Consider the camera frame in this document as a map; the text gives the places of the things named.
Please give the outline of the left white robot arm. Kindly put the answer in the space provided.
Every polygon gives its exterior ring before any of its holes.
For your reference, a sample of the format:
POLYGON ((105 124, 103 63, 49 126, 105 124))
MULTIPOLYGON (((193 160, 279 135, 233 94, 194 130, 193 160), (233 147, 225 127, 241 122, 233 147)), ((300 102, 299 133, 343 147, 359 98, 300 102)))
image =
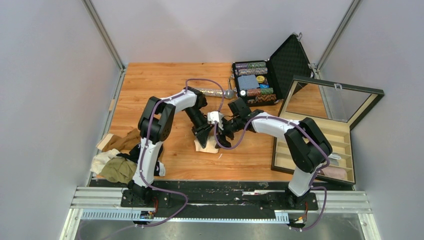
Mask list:
POLYGON ((184 111, 191 120, 192 132, 201 148, 208 145, 212 125, 201 112, 207 106, 206 96, 199 90, 187 87, 181 92, 166 98, 152 96, 144 108, 138 122, 140 130, 139 157, 137 170, 128 183, 130 193, 140 206, 149 206, 153 201, 151 184, 159 152, 169 137, 175 114, 184 111))

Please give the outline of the cream boxer underwear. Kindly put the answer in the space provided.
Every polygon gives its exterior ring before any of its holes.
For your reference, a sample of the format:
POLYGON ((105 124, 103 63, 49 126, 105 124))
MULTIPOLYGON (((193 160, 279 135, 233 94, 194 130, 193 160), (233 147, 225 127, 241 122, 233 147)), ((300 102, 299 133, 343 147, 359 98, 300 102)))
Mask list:
POLYGON ((210 154, 217 154, 219 152, 219 149, 216 148, 217 142, 215 140, 215 137, 212 135, 210 135, 207 138, 205 147, 203 147, 197 139, 194 140, 194 144, 195 144, 196 152, 210 153, 210 154))

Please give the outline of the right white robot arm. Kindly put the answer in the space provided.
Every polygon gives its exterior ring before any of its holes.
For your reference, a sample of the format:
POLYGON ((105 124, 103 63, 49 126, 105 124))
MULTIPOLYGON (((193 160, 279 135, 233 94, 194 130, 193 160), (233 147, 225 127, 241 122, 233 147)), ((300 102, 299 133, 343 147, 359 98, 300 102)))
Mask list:
POLYGON ((310 117, 291 120, 260 109, 251 110, 239 98, 228 105, 232 112, 229 120, 220 111, 207 113, 207 120, 214 127, 217 145, 222 149, 232 150, 233 146, 226 138, 232 138, 238 131, 243 134, 251 131, 284 139, 295 164, 285 201, 292 209, 301 207, 318 172, 329 165, 329 155, 333 152, 331 144, 316 122, 310 117))

